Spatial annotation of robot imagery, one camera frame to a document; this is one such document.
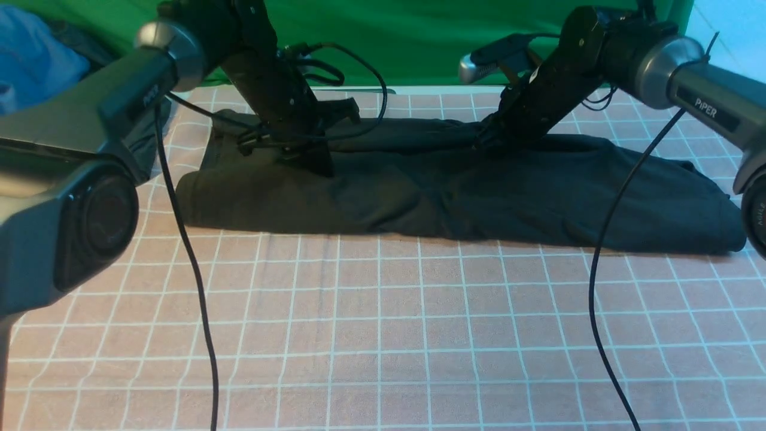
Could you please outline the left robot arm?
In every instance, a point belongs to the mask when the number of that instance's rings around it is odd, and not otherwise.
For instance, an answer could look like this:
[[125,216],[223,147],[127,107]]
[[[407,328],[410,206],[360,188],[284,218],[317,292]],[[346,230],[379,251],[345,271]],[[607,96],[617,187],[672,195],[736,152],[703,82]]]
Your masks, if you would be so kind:
[[352,99],[318,101],[303,55],[280,49],[262,1],[170,1],[143,25],[136,49],[53,100],[2,118],[2,379],[12,325],[52,305],[122,256],[136,232],[140,170],[124,139],[155,120],[162,172],[195,278],[162,144],[161,101],[222,68],[258,115],[241,152],[280,149],[287,163],[332,175],[326,131],[359,123]]

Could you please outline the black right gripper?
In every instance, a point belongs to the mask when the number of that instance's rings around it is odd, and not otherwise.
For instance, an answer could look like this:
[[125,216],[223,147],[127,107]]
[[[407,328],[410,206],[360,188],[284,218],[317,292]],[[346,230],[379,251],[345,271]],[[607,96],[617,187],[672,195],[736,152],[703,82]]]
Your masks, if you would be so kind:
[[566,42],[545,59],[526,47],[501,70],[509,84],[482,122],[477,150],[534,144],[580,106],[599,87],[599,43]]

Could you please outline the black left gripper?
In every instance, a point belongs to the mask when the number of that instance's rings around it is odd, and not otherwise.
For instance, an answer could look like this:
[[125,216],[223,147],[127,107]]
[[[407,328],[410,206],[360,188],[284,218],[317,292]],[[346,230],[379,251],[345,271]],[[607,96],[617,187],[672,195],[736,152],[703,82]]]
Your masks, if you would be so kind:
[[345,119],[358,125],[359,108],[353,98],[318,101],[298,69],[296,55],[259,42],[241,47],[221,64],[258,120],[254,131],[240,134],[237,148],[243,156],[259,148],[278,148],[284,163],[332,177],[326,130]]

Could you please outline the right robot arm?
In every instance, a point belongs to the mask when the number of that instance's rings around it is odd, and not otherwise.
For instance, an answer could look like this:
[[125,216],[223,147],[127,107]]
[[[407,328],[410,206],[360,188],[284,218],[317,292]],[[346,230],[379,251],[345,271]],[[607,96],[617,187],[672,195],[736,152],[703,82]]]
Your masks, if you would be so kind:
[[741,150],[732,185],[745,232],[764,255],[764,84],[712,65],[700,42],[660,22],[651,1],[637,10],[575,8],[544,60],[529,57],[477,136],[480,150],[532,144],[597,88],[610,85],[645,106],[678,107]]

